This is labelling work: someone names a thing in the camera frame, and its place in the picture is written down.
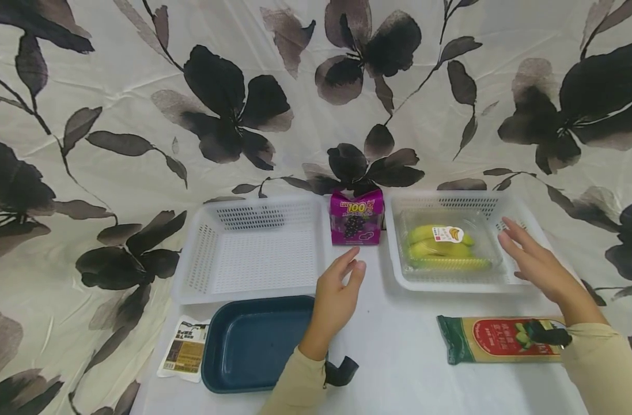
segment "hand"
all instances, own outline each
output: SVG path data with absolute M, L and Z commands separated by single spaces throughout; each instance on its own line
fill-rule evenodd
M 359 288 L 366 272 L 366 263 L 354 259 L 358 253 L 359 247 L 355 247 L 334 259 L 317 281 L 311 323 L 299 345 L 302 354 L 311 360 L 325 359 L 330 341 L 355 312 Z M 349 273 L 348 285 L 344 285 L 343 279 Z
M 558 304 L 566 297 L 588 295 L 550 250 L 538 244 L 513 220 L 503 218 L 503 222 L 508 229 L 498 235 L 498 240 L 502 248 L 518 264 L 521 270 L 516 272 L 518 278 L 535 284 L 549 300 Z

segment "left hand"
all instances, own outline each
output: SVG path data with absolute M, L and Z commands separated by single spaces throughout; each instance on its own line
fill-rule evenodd
M 359 288 L 364 280 L 366 263 L 356 261 L 359 247 L 352 248 L 320 276 L 311 323 L 299 345 L 304 356 L 314 361 L 325 359 L 330 341 L 352 317 L 357 306 Z M 343 279 L 350 274 L 347 285 Z

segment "beige sleeve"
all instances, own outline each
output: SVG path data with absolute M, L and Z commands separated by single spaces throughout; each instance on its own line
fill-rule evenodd
M 605 324 L 574 324 L 568 332 L 573 340 L 563 350 L 563 364 L 588 413 L 632 415 L 629 341 Z
M 295 347 L 259 415 L 315 414 L 326 392 L 325 361 L 312 361 Z

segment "grape illustration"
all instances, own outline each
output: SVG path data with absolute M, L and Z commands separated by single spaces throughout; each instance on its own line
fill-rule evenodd
M 364 229 L 364 218 L 362 217 L 349 217 L 346 220 L 346 230 L 343 233 L 345 239 L 351 239 Z

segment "banana label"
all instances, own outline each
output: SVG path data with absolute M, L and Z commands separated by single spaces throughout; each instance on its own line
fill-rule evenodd
M 463 229 L 456 227 L 433 227 L 433 239 L 436 242 L 460 244 L 465 236 Z

